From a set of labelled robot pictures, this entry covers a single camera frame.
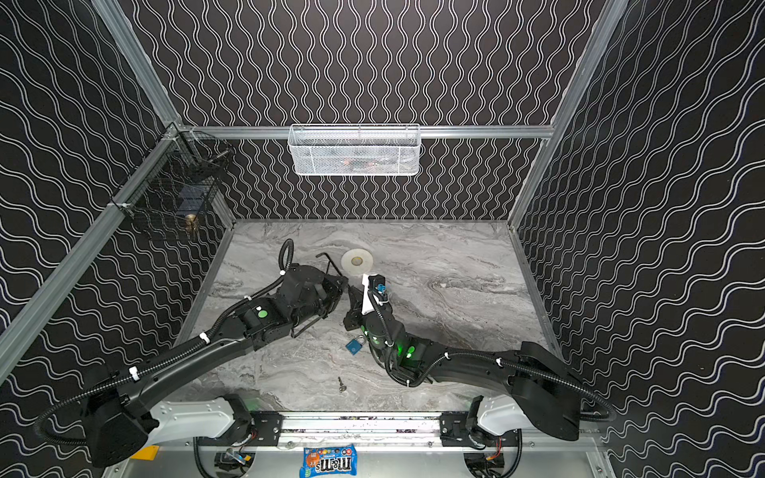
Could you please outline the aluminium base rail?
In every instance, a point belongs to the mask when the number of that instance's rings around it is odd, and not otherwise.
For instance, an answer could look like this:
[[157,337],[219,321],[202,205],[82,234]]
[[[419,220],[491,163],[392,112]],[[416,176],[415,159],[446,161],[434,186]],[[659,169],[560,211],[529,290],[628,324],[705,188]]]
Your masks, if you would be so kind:
[[533,427],[516,412],[504,418],[485,419],[458,412],[285,412],[275,425],[259,432],[253,445],[276,451],[353,444],[372,452],[476,451],[478,444],[491,449],[499,432],[503,444],[521,444],[533,451],[594,451],[600,428],[583,422],[579,439],[566,441]]

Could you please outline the candy bag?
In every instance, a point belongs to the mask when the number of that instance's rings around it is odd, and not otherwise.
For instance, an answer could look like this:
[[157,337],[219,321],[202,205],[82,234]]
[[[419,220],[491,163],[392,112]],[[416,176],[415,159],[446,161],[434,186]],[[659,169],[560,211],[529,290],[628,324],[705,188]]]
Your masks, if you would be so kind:
[[305,448],[299,473],[303,478],[358,474],[358,452],[354,445]]

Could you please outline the large blue padlock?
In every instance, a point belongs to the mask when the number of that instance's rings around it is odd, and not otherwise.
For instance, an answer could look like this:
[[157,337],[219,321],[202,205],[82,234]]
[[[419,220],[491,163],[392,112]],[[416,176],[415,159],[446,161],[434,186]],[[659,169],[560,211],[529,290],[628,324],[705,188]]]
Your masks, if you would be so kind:
[[346,344],[346,350],[352,355],[356,356],[366,344],[366,338],[364,336],[356,336]]

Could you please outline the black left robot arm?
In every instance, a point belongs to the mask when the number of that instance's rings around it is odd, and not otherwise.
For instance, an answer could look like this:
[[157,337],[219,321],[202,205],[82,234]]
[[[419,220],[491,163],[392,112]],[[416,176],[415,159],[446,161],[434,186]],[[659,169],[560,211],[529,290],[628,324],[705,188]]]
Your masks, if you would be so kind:
[[278,278],[226,309],[206,331],[124,372],[99,372],[90,388],[42,412],[33,430],[46,443],[85,447],[97,467],[116,464],[149,445],[165,420],[157,406],[179,388],[227,362],[296,338],[337,308],[349,279],[294,262],[294,242],[281,246]]

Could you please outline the white tape roll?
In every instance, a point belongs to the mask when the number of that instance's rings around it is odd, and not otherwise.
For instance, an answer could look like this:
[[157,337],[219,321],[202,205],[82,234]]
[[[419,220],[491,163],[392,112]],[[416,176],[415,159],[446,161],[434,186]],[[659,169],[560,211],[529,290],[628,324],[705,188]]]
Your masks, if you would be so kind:
[[370,274],[374,264],[375,259],[372,253],[362,248],[348,250],[341,258],[341,266],[350,276],[361,277],[365,274]]

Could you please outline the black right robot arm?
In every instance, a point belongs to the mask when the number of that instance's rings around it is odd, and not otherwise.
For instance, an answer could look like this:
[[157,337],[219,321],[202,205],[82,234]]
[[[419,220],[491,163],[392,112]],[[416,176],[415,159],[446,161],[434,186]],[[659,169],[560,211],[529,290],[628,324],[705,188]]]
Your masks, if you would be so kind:
[[392,306],[376,296],[352,287],[349,297],[344,325],[363,333],[374,360],[396,384],[418,388],[427,382],[456,382],[499,392],[510,401],[493,406],[488,398],[478,400],[476,426],[485,434],[534,427],[575,441],[583,421],[617,418],[613,404],[536,343],[523,342],[518,350],[503,352],[452,348],[409,333],[394,317]]

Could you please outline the black hex key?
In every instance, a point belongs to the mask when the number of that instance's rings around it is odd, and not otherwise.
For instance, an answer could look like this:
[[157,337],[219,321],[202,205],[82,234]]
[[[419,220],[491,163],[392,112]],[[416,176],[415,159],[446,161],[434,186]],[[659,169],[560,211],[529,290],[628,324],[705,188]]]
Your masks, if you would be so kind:
[[325,275],[335,275],[339,277],[344,277],[343,272],[338,267],[334,259],[331,257],[331,255],[327,252],[321,252],[316,255],[317,259],[325,259],[326,260],[326,268],[325,268]]

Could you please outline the brass padlock in basket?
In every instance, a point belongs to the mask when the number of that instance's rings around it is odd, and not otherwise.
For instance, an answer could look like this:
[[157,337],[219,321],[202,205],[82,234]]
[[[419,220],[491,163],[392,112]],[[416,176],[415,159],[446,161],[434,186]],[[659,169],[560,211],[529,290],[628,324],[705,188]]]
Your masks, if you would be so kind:
[[196,214],[187,214],[184,218],[185,231],[188,235],[197,233],[199,229],[199,220]]

